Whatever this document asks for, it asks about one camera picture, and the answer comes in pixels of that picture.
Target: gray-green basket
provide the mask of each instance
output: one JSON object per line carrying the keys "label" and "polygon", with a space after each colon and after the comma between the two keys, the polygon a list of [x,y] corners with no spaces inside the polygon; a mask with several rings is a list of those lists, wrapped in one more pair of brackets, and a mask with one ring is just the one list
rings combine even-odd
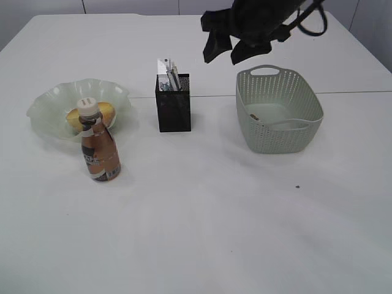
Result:
{"label": "gray-green basket", "polygon": [[[276,69],[274,75],[253,75]],[[258,66],[237,75],[236,105],[246,143],[258,153],[294,153],[312,141],[323,109],[306,80],[294,70]]]}

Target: frosted glass bowl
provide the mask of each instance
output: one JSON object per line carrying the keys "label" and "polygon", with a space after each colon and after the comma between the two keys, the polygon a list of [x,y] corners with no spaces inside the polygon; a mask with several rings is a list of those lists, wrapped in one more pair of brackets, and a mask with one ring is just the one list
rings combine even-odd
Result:
{"label": "frosted glass bowl", "polygon": [[81,81],[63,83],[39,96],[27,111],[34,130],[63,140],[81,140],[79,134],[66,119],[67,114],[77,106],[78,100],[93,97],[98,102],[109,102],[116,110],[116,116],[109,128],[130,112],[129,91],[111,81],[87,78]]}

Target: pen holder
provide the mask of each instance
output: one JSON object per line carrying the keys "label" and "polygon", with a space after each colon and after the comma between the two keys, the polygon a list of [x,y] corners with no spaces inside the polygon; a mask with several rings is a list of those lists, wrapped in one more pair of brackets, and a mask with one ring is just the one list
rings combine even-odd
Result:
{"label": "pen holder", "polygon": [[155,97],[157,100],[160,132],[190,132],[189,74],[180,74],[180,91],[160,91],[157,76]]}

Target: bottle cap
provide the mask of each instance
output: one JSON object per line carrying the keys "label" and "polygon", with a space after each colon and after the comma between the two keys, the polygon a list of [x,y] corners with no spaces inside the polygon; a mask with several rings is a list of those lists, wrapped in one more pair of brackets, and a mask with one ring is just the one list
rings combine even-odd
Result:
{"label": "bottle cap", "polygon": [[83,98],[78,101],[80,116],[92,116],[99,112],[99,106],[94,98]]}

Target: sauce bottle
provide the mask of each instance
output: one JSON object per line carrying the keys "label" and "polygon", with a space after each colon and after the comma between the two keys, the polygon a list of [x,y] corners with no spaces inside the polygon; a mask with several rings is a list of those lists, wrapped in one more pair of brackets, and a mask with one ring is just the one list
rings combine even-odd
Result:
{"label": "sauce bottle", "polygon": [[81,132],[81,150],[92,179],[110,181],[118,176],[121,165],[116,143],[104,125],[102,113],[94,98],[78,101]]}

